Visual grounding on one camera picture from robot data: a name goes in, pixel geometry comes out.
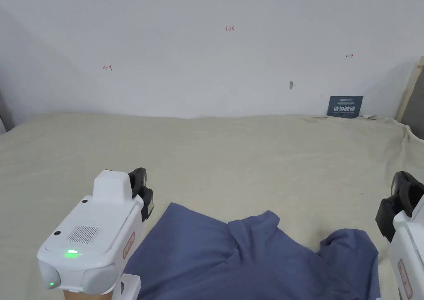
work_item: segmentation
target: white wall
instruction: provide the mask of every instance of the white wall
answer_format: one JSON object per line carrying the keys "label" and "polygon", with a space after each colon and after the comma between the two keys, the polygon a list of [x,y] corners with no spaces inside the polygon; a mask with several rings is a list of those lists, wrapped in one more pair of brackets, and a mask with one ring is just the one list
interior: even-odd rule
{"label": "white wall", "polygon": [[421,2],[0,0],[2,116],[323,115],[330,95],[364,95],[362,113],[393,117],[424,53]]}

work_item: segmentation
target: green indicator light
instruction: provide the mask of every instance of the green indicator light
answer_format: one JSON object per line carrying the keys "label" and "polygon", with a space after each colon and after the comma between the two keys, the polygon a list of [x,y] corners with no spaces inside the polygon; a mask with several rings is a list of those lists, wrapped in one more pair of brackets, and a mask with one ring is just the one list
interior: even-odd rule
{"label": "green indicator light", "polygon": [[78,258],[78,254],[73,254],[73,253],[67,252],[65,254],[65,258]]}

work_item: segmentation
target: bed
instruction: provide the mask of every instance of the bed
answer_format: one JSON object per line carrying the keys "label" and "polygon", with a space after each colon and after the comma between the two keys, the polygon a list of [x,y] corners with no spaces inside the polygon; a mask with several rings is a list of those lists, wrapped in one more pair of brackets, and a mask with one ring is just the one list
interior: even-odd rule
{"label": "bed", "polygon": [[51,113],[0,136],[2,299],[62,299],[40,285],[39,246],[104,169],[147,169],[155,209],[171,202],[229,222],[266,210],[317,250],[339,228],[379,250],[382,296],[398,299],[374,218],[396,171],[424,179],[424,145],[391,119],[260,116],[171,119]]}

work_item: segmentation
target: white plastic casing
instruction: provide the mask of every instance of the white plastic casing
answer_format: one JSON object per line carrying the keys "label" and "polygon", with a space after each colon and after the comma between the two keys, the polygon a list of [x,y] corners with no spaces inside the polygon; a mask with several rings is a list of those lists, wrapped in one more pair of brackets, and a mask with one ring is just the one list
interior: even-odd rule
{"label": "white plastic casing", "polygon": [[399,290],[404,300],[424,299],[424,196],[408,217],[404,211],[393,219],[395,234],[389,246]]}
{"label": "white plastic casing", "polygon": [[103,294],[120,287],[122,272],[140,240],[142,208],[143,200],[132,198],[126,173],[103,171],[95,178],[93,196],[85,196],[40,247],[37,258],[44,284],[85,292],[85,271],[114,264],[116,280]]}

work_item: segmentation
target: dark blue sign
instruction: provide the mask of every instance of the dark blue sign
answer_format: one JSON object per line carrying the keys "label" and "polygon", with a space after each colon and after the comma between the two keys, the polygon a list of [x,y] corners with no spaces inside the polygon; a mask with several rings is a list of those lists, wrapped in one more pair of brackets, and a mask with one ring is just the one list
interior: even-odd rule
{"label": "dark blue sign", "polygon": [[362,96],[356,97],[330,97],[327,116],[341,118],[357,118],[362,104]]}

